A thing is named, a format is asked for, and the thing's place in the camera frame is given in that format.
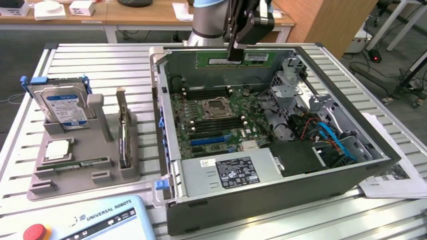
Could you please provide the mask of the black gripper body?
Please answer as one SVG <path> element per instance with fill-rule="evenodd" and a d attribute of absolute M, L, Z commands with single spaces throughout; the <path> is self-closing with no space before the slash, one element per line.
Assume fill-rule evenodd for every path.
<path fill-rule="evenodd" d="M 228 2 L 228 13 L 235 15 L 239 12 L 250 13 L 256 12 L 260 13 L 260 3 L 262 0 L 231 0 Z"/>

